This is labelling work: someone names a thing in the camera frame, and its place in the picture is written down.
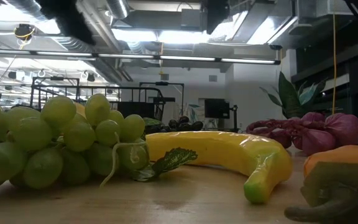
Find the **plastic banana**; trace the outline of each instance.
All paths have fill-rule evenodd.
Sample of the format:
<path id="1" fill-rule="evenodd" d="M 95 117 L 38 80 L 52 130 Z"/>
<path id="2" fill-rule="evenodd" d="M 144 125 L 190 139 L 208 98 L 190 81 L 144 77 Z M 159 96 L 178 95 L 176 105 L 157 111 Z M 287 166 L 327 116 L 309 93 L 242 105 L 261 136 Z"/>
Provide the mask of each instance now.
<path id="1" fill-rule="evenodd" d="M 266 203 L 273 188 L 292 173 L 292 159 L 282 145 L 261 136 L 195 131 L 149 134 L 146 141 L 151 161 L 181 147 L 197 152 L 191 164 L 220 165 L 248 176 L 244 195 L 252 203 Z"/>

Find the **grape leaf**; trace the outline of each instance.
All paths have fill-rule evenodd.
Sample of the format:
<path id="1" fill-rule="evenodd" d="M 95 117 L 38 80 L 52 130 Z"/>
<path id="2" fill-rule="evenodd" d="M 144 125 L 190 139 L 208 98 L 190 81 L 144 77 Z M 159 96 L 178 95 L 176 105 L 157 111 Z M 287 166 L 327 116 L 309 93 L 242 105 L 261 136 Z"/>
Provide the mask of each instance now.
<path id="1" fill-rule="evenodd" d="M 134 180 L 146 182 L 158 177 L 160 174 L 174 170 L 188 162 L 197 159 L 195 151 L 189 149 L 176 148 L 166 152 L 163 158 L 145 169 L 133 171 L 131 176 Z"/>

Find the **grape stem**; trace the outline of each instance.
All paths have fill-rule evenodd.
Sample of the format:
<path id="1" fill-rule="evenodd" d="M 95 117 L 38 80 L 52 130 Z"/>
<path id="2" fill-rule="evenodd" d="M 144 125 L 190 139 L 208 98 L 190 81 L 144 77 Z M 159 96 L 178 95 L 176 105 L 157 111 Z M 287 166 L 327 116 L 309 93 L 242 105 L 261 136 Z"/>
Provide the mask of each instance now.
<path id="1" fill-rule="evenodd" d="M 104 187 L 104 185 L 113 177 L 115 171 L 116 171 L 116 154 L 117 154 L 117 149 L 119 147 L 124 147 L 124 146 L 144 146 L 146 145 L 145 142 L 140 142 L 140 143 L 121 143 L 119 141 L 119 136 L 117 133 L 114 133 L 114 135 L 116 136 L 116 140 L 117 143 L 116 145 L 112 148 L 112 153 L 111 153 L 111 157 L 112 157 L 112 167 L 111 167 L 111 172 L 110 174 L 103 180 L 103 182 L 100 184 L 100 187 Z"/>

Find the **ceiling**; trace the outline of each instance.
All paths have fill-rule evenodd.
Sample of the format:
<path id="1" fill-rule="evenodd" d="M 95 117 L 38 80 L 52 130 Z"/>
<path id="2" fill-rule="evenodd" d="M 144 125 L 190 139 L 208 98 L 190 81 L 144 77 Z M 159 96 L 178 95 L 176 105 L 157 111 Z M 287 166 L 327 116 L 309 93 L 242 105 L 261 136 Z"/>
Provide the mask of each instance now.
<path id="1" fill-rule="evenodd" d="M 132 8 L 131 12 L 125 19 L 116 20 L 111 17 L 106 0 L 78 0 L 77 8 L 83 13 L 96 45 L 87 46 L 81 42 L 75 44 L 83 46 L 81 49 L 86 49 L 88 52 L 276 60 L 279 59 L 277 58 L 278 53 L 264 43 L 272 40 L 275 34 L 283 30 L 283 26 L 289 24 L 285 32 L 281 33 L 277 39 L 269 42 L 270 44 L 282 45 L 285 48 L 298 48 L 313 44 L 313 41 L 324 38 L 326 34 L 331 32 L 330 25 L 332 27 L 332 24 L 330 24 L 330 17 L 327 16 L 329 13 L 325 12 L 325 14 L 319 16 L 315 14 L 314 17 L 299 14 L 301 12 L 299 9 L 302 6 L 300 2 L 303 2 L 301 0 L 295 1 L 298 4 L 296 15 L 294 14 L 295 10 L 292 10 L 294 9 L 294 1 L 292 0 L 229 0 L 231 6 L 229 17 L 223 20 L 211 35 L 206 35 L 205 32 L 202 32 L 206 28 L 203 23 L 205 14 L 200 13 L 203 1 L 190 0 L 187 3 L 180 3 L 174 0 L 128 0 Z M 330 0 L 313 0 L 315 4 L 322 4 L 327 1 Z M 200 20 L 199 24 L 194 25 L 193 23 L 197 20 Z M 349 17 L 342 16 L 338 20 L 344 26 L 349 22 Z M 19 24 L 36 26 L 37 29 L 30 41 L 24 42 L 14 35 L 14 29 Z M 299 24 L 311 24 L 312 29 L 308 29 L 304 33 L 291 34 L 289 30 Z M 192 28 L 191 32 L 189 30 L 183 32 L 184 29 L 190 28 Z M 324 32 L 317 32 L 321 28 L 324 28 Z M 199 38 L 194 39 L 188 33 L 198 35 Z M 70 41 L 73 39 L 62 36 L 53 20 L 41 21 L 35 19 L 32 14 L 23 13 L 11 5 L 0 5 L 0 49 L 17 50 L 22 47 L 23 50 L 71 51 L 67 44 L 64 44 L 66 40 L 71 43 Z M 11 57 L 8 57 L 8 55 L 0 56 L 0 92 L 12 98 L 22 94 L 22 96 L 25 96 L 23 97 L 24 100 L 28 100 L 27 96 L 30 93 L 28 86 L 31 84 L 31 78 L 39 76 L 39 74 L 43 75 L 43 73 L 46 77 L 59 75 L 79 78 L 81 85 L 88 85 L 86 76 L 93 73 L 95 81 L 91 84 L 106 86 L 125 85 L 127 82 L 133 81 L 128 71 L 133 72 L 137 69 L 130 68 L 145 69 L 161 66 L 214 68 L 225 73 L 231 65 L 230 63 L 180 60 L 107 59 L 93 62 L 67 57 L 34 57 L 33 55 L 27 58 L 13 57 L 13 55 Z M 7 73 L 11 71 L 16 71 L 21 75 L 23 73 L 24 76 L 21 80 L 13 80 L 7 77 Z M 12 90 L 6 90 L 5 85 L 11 85 Z"/>

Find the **wooden table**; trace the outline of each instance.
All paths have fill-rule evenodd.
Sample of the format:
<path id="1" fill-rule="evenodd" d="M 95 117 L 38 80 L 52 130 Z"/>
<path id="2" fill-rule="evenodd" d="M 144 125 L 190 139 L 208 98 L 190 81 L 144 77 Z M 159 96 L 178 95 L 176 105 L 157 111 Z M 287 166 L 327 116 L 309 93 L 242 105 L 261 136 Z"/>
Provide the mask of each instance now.
<path id="1" fill-rule="evenodd" d="M 299 191 L 304 157 L 294 157 L 291 179 L 266 205 L 251 205 L 246 177 L 222 169 L 183 166 L 156 182 L 112 180 L 98 185 L 29 192 L 0 187 L 0 224 L 53 223 L 293 223 L 284 208 L 306 203 Z"/>

